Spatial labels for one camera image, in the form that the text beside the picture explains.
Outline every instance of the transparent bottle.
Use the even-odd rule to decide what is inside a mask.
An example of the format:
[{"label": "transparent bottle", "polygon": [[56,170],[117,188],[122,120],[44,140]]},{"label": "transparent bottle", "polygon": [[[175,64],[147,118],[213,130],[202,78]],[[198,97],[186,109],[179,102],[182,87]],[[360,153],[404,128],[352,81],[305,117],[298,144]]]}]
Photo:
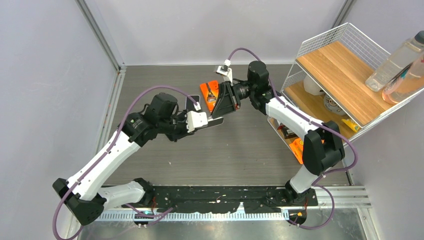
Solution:
[{"label": "transparent bottle", "polygon": [[397,104],[424,88],[424,53],[384,88],[383,99]]},{"label": "transparent bottle", "polygon": [[380,91],[392,78],[424,52],[424,30],[408,39],[365,81],[374,92]]}]

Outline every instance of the dark bottle cap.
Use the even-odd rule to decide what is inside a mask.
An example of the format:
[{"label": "dark bottle cap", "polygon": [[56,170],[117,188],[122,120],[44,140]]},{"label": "dark bottle cap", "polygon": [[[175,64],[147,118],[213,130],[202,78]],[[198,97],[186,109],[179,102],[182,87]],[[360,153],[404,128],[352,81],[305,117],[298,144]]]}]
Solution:
[{"label": "dark bottle cap", "polygon": [[420,44],[424,44],[424,30],[419,31],[419,32],[415,35],[414,39],[415,39],[417,42],[419,42]]}]

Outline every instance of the orange object on shelf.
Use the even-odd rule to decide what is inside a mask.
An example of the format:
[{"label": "orange object on shelf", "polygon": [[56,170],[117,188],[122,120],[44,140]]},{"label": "orange object on shelf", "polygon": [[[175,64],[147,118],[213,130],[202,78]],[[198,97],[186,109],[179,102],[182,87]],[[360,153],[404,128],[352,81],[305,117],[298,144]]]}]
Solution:
[{"label": "orange object on shelf", "polygon": [[299,138],[296,138],[296,140],[294,140],[288,146],[290,147],[297,161],[300,164],[304,164],[304,161],[302,160],[302,154],[304,152],[304,141],[302,141],[299,137]]},{"label": "orange object on shelf", "polygon": [[212,112],[217,102],[218,94],[220,93],[220,84],[217,80],[202,83],[200,84],[200,90],[209,112]]}]

